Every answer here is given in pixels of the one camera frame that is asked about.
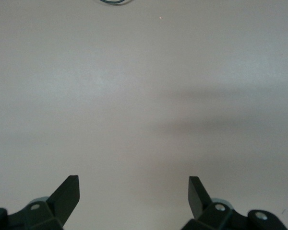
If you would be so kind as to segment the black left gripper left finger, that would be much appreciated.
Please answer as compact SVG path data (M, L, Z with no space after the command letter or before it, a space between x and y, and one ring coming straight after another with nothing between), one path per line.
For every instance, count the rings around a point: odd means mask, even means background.
M62 230L80 200L79 177L70 175L49 196L8 214L0 207L0 230Z

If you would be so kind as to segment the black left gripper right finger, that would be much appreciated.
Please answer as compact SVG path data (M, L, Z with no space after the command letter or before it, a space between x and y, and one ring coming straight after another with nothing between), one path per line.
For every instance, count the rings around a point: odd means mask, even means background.
M193 219L183 230L286 230L287 227L273 213L251 210L247 216L222 201L213 201L197 176L189 177L188 202Z

